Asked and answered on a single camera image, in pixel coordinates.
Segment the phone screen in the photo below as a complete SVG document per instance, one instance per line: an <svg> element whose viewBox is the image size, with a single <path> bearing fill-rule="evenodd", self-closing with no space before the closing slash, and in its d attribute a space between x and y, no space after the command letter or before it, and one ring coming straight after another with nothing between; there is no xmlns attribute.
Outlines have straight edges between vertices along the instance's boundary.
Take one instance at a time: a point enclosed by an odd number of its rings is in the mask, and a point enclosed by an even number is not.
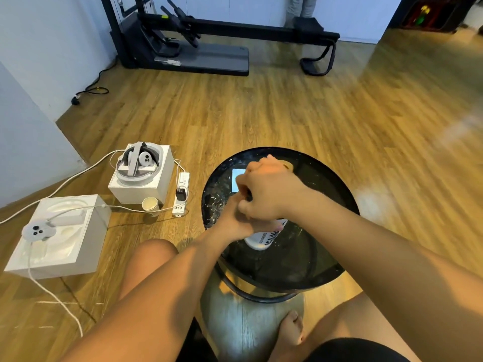
<svg viewBox="0 0 483 362"><path fill-rule="evenodd" d="M235 178L241 174L243 174L245 172L245 169L233 169L233 173L232 173L232 176L231 176L231 191L233 193L237 193L238 192L238 185L237 185L237 182L235 181Z"/></svg>

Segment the person standing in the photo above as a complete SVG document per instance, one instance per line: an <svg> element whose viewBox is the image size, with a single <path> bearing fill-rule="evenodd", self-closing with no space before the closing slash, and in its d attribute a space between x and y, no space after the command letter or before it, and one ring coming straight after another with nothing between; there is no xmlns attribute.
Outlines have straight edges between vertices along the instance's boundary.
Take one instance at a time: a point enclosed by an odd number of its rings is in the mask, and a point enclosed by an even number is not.
<svg viewBox="0 0 483 362"><path fill-rule="evenodd" d="M317 0L288 0L284 28L294 27L294 17L311 18Z"/></svg>

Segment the glass tabletop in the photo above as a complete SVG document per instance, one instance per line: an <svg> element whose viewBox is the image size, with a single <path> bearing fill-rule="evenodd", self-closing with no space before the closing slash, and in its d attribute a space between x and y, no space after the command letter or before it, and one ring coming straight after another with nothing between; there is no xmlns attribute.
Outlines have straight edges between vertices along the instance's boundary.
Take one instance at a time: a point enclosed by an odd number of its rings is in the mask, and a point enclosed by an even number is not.
<svg viewBox="0 0 483 362"><path fill-rule="evenodd" d="M213 226L233 194L232 176L251 161L272 154L293 164L294 174L308 187L324 193L359 214L353 195L327 166L301 152L280 147L258 147L239 152L222 162L208 178L202 195L205 228ZM296 292L321 286L344 269L308 232L288 222L265 250L254 250L245 241L231 243L222 253L223 263L247 282L275 292Z"/></svg>

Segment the knee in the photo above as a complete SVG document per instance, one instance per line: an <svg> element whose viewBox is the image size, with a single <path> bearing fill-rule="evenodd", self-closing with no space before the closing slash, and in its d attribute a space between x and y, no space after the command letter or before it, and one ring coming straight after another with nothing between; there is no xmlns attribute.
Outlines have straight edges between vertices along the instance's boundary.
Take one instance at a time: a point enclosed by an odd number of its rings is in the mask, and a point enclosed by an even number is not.
<svg viewBox="0 0 483 362"><path fill-rule="evenodd" d="M158 263L160 266L178 254L178 250L167 240L149 239L138 245L132 256L133 261Z"/></svg>

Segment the white box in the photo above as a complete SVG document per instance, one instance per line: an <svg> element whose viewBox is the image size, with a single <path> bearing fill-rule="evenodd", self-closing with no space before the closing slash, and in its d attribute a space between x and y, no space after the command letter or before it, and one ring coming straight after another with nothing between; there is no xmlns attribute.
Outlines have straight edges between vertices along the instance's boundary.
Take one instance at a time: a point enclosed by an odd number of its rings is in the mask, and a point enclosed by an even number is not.
<svg viewBox="0 0 483 362"><path fill-rule="evenodd" d="M123 204L140 205L145 198L154 197L164 205L171 181L174 161L171 147L169 145L158 146L159 150L162 152L162 155L160 156L160 160L162 160L161 169L153 177L151 182L139 186L127 185L118 180L116 171L114 171L107 187L119 202Z"/></svg>
<svg viewBox="0 0 483 362"><path fill-rule="evenodd" d="M39 202L31 220L46 219L52 213L70 208L101 205L105 205L105 202L97 194L45 198ZM5 272L28 277L30 244L30 269L35 279L95 272L109 226L111 209L95 207L85 208L85 211L83 223L55 226L56 234L45 241L30 243L21 237Z"/></svg>

